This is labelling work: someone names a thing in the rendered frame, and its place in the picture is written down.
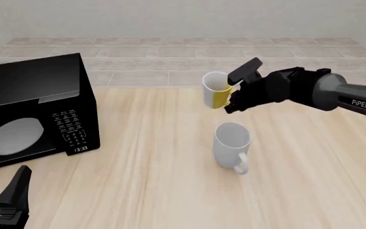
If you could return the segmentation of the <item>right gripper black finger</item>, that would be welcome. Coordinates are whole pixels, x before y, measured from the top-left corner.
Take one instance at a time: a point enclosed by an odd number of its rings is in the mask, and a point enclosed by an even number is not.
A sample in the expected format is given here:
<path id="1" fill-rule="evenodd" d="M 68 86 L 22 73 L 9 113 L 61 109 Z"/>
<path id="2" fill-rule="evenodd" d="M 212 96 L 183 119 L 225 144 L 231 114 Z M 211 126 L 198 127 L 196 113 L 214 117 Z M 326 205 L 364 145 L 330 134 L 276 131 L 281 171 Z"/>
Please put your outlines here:
<path id="1" fill-rule="evenodd" d="M 236 93 L 239 89 L 241 89 L 240 85 L 233 85 L 231 90 L 229 91 L 228 100 L 231 100 L 231 97 Z"/>
<path id="2" fill-rule="evenodd" d="M 244 110 L 246 110 L 246 105 L 244 105 L 244 103 L 242 102 L 228 102 L 224 106 L 224 110 L 227 114 L 232 114 L 237 111 L 243 112 Z"/>

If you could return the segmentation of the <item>black microwave oven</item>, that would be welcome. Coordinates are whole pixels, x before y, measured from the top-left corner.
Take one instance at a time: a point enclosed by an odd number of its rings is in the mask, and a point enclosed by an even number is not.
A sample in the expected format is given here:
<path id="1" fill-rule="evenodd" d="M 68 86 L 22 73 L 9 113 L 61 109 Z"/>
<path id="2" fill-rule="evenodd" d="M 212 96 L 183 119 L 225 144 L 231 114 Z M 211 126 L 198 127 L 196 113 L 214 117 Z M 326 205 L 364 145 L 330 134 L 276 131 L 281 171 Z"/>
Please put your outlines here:
<path id="1" fill-rule="evenodd" d="M 0 167 L 100 147 L 97 102 L 79 53 L 0 64 L 0 127 L 21 118 L 36 118 L 44 132 L 29 148 L 0 156 Z"/>

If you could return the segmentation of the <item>grey round microwave turntable plate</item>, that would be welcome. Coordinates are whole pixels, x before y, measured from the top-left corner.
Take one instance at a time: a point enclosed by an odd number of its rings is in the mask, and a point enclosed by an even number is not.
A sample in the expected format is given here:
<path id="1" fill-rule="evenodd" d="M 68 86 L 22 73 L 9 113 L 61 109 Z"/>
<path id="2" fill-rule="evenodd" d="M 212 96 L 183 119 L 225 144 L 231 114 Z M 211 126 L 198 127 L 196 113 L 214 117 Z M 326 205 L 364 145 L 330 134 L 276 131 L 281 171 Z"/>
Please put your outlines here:
<path id="1" fill-rule="evenodd" d="M 35 144 L 44 127 L 36 118 L 21 118 L 0 127 L 0 156 L 21 152 Z"/>

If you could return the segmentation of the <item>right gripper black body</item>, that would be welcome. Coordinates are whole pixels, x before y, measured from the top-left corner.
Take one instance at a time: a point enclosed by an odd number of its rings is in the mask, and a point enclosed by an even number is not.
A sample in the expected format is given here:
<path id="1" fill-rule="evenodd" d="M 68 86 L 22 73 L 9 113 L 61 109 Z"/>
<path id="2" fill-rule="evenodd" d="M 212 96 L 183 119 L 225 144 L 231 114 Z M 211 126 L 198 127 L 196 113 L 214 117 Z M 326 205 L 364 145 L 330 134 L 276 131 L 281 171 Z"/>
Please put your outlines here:
<path id="1" fill-rule="evenodd" d="M 266 80 L 259 78 L 253 82 L 240 83 L 240 110 L 247 110 L 268 103 Z"/>

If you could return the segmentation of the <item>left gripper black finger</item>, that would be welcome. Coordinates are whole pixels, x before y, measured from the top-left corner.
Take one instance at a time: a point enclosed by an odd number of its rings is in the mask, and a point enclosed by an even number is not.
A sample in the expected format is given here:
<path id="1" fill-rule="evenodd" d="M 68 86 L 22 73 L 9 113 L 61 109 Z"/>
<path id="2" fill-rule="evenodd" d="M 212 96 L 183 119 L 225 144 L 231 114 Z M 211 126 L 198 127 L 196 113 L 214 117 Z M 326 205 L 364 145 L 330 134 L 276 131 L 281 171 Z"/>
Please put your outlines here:
<path id="1" fill-rule="evenodd" d="M 21 165 L 13 179 L 0 194 L 0 208 L 28 208 L 29 184 L 32 170 Z"/>

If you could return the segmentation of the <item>yellow and white mug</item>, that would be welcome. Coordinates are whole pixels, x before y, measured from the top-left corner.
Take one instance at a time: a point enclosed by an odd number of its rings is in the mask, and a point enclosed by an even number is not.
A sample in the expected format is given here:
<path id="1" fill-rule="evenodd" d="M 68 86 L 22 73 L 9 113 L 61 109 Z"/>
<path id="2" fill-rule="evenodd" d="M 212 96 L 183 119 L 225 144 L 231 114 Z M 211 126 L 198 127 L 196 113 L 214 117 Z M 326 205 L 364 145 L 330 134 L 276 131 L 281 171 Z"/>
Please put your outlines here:
<path id="1" fill-rule="evenodd" d="M 203 76 L 203 101 L 212 109 L 219 109 L 229 104 L 233 87 L 227 82 L 225 72 L 209 72 Z"/>

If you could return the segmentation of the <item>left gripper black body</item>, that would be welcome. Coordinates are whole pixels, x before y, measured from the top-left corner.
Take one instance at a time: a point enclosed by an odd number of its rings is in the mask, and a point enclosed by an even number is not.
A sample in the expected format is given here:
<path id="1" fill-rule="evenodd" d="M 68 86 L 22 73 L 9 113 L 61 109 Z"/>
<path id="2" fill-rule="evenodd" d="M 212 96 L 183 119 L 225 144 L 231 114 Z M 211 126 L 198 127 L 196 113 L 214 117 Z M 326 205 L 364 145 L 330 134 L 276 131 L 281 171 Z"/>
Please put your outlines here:
<path id="1" fill-rule="evenodd" d="M 0 229 L 25 229 L 28 218 L 28 205 L 25 209 L 0 210 Z"/>

